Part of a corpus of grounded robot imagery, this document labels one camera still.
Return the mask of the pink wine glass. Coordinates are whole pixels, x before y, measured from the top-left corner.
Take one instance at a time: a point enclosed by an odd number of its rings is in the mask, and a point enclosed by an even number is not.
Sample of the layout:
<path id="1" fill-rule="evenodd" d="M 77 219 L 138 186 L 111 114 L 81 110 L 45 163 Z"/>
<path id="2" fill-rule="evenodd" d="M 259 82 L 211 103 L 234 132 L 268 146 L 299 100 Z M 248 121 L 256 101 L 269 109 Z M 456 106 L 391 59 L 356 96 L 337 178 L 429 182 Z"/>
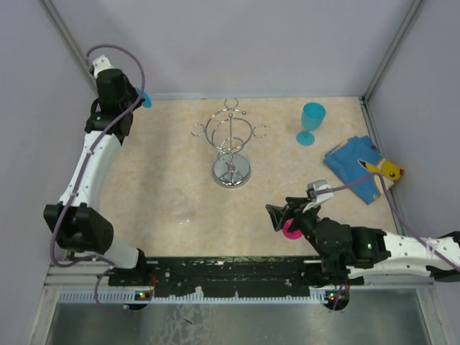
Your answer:
<path id="1" fill-rule="evenodd" d="M 294 229 L 294 230 L 290 230 L 290 227 L 292 225 L 294 221 L 294 218 L 289 218 L 283 225 L 282 227 L 282 234 L 287 238 L 287 239 L 290 239 L 290 240 L 297 240 L 297 239 L 300 239 L 303 234 L 301 232 L 301 230 L 299 229 Z"/>

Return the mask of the blue wine glass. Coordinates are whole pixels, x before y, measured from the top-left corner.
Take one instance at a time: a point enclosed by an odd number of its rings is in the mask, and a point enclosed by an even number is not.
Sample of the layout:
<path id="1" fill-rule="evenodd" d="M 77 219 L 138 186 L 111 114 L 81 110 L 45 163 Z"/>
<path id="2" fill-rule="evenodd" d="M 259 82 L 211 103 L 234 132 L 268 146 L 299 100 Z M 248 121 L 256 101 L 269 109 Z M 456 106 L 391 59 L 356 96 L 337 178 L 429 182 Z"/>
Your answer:
<path id="1" fill-rule="evenodd" d="M 311 146 L 315 142 L 313 131 L 322 125 L 325 116 L 326 109 L 319 103 L 310 102 L 303 107 L 301 116 L 303 130 L 296 135 L 298 144 Z"/>
<path id="2" fill-rule="evenodd" d="M 136 88 L 136 91 L 138 95 L 141 96 L 141 101 L 139 102 L 139 104 L 146 109 L 152 108 L 152 99 L 150 98 L 148 93 L 143 91 L 141 88 Z"/>

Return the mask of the clear wine glass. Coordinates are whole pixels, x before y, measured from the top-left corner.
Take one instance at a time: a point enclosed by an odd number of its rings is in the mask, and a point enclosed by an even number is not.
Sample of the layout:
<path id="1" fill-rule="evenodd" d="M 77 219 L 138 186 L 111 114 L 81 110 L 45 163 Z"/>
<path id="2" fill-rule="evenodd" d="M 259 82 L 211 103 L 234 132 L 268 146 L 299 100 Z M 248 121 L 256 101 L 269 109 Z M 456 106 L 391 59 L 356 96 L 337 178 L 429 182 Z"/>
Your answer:
<path id="1" fill-rule="evenodd" d="M 182 226 L 190 225 L 194 220 L 194 207 L 187 195 L 178 188 L 170 191 L 167 208 L 175 221 Z"/>

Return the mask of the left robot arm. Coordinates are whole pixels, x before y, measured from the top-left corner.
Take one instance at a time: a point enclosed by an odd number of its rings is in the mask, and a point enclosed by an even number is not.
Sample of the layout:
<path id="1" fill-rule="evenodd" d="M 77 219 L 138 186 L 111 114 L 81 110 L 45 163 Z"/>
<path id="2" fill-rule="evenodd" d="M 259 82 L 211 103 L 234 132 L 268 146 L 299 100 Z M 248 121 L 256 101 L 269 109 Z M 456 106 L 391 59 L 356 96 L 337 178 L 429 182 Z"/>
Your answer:
<path id="1" fill-rule="evenodd" d="M 43 212 L 52 232 L 50 259 L 64 267 L 55 248 L 83 252 L 85 259 L 122 269 L 128 281 L 141 285 L 150 276 L 149 267 L 139 261 L 139 249 L 115 237 L 99 204 L 111 164 L 130 133 L 134 110 L 142 105 L 142 94 L 118 68 L 96 70 L 94 76 L 98 97 L 86 122 L 78 164 L 60 200 L 46 205 Z"/>

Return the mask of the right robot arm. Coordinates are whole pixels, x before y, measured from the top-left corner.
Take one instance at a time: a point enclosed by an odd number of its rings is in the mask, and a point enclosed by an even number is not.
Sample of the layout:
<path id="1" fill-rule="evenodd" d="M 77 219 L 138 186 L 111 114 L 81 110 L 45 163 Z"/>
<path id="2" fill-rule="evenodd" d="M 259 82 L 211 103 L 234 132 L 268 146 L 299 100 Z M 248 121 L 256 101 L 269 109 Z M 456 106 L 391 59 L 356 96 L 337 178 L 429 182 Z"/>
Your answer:
<path id="1" fill-rule="evenodd" d="M 371 275 L 414 275 L 459 281 L 459 233 L 438 239 L 400 236 L 381 229 L 321 218 L 330 193 L 288 197 L 284 206 L 265 206 L 275 231 L 299 231 L 321 260 L 321 276 L 332 285 Z"/>

